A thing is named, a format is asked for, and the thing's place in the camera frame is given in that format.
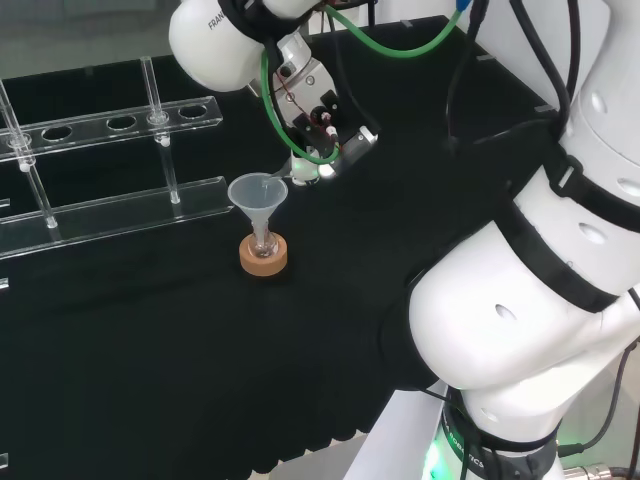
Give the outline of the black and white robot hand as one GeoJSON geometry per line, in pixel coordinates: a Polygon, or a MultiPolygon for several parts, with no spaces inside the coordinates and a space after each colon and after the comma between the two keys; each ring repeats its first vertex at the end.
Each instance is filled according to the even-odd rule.
{"type": "Polygon", "coordinates": [[[303,36],[293,33],[278,42],[284,62],[276,68],[273,91],[289,137],[307,154],[327,158],[335,143],[341,153],[328,165],[316,165],[296,153],[286,174],[297,186],[330,178],[354,164],[377,141],[366,125],[357,125],[345,111],[332,76],[312,56],[303,36]]]}

